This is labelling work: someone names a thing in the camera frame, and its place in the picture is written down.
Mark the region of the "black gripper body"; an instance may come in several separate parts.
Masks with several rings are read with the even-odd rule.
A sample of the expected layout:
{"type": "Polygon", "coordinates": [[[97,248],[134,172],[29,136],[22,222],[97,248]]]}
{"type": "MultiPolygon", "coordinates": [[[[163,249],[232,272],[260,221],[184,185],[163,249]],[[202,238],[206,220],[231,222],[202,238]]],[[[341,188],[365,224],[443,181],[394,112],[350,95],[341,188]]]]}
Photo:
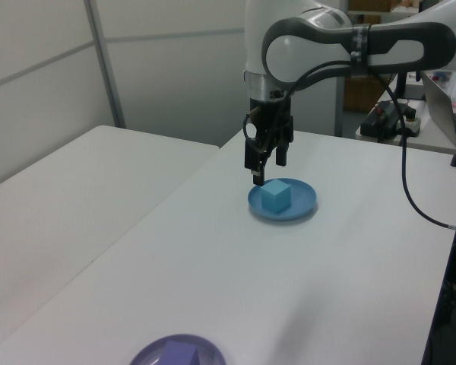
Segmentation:
{"type": "Polygon", "coordinates": [[[249,100],[250,110],[259,108],[259,111],[250,117],[251,124],[256,128],[253,141],[257,147],[263,147],[268,139],[268,132],[276,122],[273,138],[274,143],[268,147],[277,146],[279,140],[291,143],[293,141],[293,117],[291,116],[291,101],[263,102],[249,100]]]}

